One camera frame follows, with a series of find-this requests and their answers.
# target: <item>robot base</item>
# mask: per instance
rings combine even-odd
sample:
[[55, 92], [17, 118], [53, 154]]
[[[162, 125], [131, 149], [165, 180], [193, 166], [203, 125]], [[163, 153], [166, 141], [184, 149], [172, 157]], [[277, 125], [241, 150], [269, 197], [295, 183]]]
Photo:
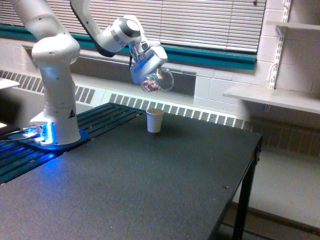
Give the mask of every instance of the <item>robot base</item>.
[[[80, 133], [80, 139], [74, 143], [70, 144], [65, 144], [65, 145], [49, 145], [49, 146], [44, 146], [40, 145], [39, 143], [33, 141], [32, 139], [25, 139], [25, 140], [18, 140], [17, 142], [22, 143], [24, 145], [27, 145], [31, 148], [38, 149], [38, 150], [44, 150], [44, 151], [50, 151], [50, 152], [66, 152], [69, 150], [72, 150], [88, 141], [88, 133], [79, 130]], [[14, 134], [9, 137], [9, 139], [14, 140], [14, 139], [20, 139], [23, 138], [24, 135], [19, 133], [19, 134]]]

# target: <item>radiator vent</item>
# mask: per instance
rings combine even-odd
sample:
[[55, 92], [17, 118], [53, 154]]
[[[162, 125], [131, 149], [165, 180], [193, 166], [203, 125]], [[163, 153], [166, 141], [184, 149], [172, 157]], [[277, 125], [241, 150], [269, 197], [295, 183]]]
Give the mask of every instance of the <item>radiator vent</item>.
[[204, 110], [170, 102], [107, 91], [109, 102], [142, 110], [162, 109], [164, 112], [187, 118], [220, 124], [237, 129], [251, 130], [263, 134], [263, 145], [320, 157], [320, 133], [299, 127], [288, 128], [285, 124], [268, 121], [246, 121], [235, 115]]
[[180, 115], [187, 118], [198, 119], [201, 121], [212, 122], [229, 127], [237, 127], [239, 129], [244, 129], [244, 126], [249, 126], [249, 123], [246, 124], [247, 121], [238, 119], [235, 115], [209, 110], [205, 111], [197, 107], [187, 107], [185, 105], [156, 101], [154, 99], [137, 97], [130, 94], [121, 94], [113, 91], [107, 91], [107, 93], [109, 94], [107, 102], [110, 103], [121, 104], [142, 110], [161, 109], [168, 114]]
[[[0, 78], [9, 79], [18, 82], [20, 85], [17, 88], [36, 92], [44, 93], [44, 84], [40, 77], [20, 74], [12, 71], [0, 70]], [[94, 88], [88, 88], [84, 86], [75, 86], [75, 101], [78, 103], [85, 103], [90, 105], [96, 90]]]

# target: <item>plastic cup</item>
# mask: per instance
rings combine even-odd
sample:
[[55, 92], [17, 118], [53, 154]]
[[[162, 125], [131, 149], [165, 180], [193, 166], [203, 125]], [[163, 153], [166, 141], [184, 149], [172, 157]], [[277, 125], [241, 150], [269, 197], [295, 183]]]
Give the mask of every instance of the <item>plastic cup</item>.
[[161, 130], [162, 118], [164, 111], [161, 109], [146, 110], [147, 129], [150, 133], [159, 133]]

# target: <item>white shelf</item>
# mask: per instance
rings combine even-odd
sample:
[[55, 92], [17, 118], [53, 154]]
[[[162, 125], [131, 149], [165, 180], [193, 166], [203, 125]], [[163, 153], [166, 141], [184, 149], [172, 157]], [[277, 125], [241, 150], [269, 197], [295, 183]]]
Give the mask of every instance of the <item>white shelf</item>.
[[274, 25], [277, 27], [290, 28], [290, 29], [303, 29], [303, 30], [320, 31], [320, 25], [311, 25], [311, 24], [293, 23], [293, 22], [281, 22], [281, 21], [266, 21], [266, 24]]
[[223, 96], [320, 114], [320, 97], [311, 94], [239, 84], [227, 89]]
[[0, 90], [12, 88], [12, 87], [16, 87], [16, 86], [19, 86], [18, 82], [0, 77]]

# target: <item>clear plastic cup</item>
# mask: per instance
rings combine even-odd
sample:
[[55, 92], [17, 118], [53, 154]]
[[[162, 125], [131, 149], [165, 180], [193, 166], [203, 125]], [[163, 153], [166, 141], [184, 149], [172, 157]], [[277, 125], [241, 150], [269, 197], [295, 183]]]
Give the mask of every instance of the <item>clear plastic cup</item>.
[[170, 90], [174, 86], [174, 76], [166, 67], [159, 67], [155, 73], [147, 75], [140, 81], [140, 86], [145, 92]]
[[147, 129], [150, 133], [159, 133], [161, 130], [162, 119], [164, 111], [161, 109], [146, 110]]

